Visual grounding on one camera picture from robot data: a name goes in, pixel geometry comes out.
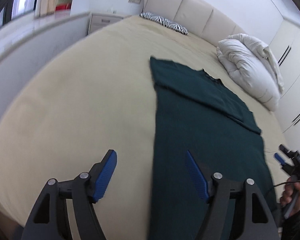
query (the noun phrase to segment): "light switch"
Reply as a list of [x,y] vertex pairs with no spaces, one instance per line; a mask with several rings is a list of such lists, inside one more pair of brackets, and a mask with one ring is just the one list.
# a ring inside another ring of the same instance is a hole
[[136,3],[136,4],[140,4],[141,0],[129,0],[129,3]]

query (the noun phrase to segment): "bed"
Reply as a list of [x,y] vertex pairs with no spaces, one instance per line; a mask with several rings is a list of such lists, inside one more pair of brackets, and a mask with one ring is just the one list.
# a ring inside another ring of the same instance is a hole
[[[285,144],[274,114],[236,85],[217,59],[218,40],[243,30],[202,0],[166,1],[145,0],[145,10],[169,18],[179,12],[173,19],[189,35],[129,17],[60,54],[14,100],[0,122],[3,213],[25,225],[48,179],[73,179],[114,149],[118,164],[95,205],[98,219],[107,239],[146,239],[156,113],[150,56],[221,79],[253,112],[274,183],[286,180],[273,158]],[[68,209],[73,237],[79,239],[71,205]]]

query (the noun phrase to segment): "dark green cloth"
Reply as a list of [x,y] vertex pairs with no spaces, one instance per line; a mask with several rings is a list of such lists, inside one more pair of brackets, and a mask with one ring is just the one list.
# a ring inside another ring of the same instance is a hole
[[[265,194],[273,186],[261,130],[234,93],[204,70],[150,59],[157,92],[150,240],[193,240],[207,204],[198,197],[185,166],[190,150],[228,179],[252,178]],[[274,190],[266,197],[276,209]],[[228,238],[233,201],[223,237]]]

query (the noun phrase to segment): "cream leather headboard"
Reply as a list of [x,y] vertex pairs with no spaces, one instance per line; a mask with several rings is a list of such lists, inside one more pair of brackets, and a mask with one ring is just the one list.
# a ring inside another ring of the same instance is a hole
[[214,46],[228,35],[245,33],[229,17],[203,0],[144,0],[143,11],[179,23]]

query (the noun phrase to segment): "human hand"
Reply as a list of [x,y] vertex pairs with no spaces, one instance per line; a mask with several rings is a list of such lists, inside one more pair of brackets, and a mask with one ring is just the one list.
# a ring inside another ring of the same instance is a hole
[[[299,191],[299,197],[294,205],[290,216],[293,216],[295,213],[300,211],[300,182],[293,183],[296,190]],[[282,197],[280,198],[280,203],[282,206],[289,204],[292,201],[292,194],[293,194],[293,187],[292,184],[285,184],[284,185],[284,192],[282,192]]]

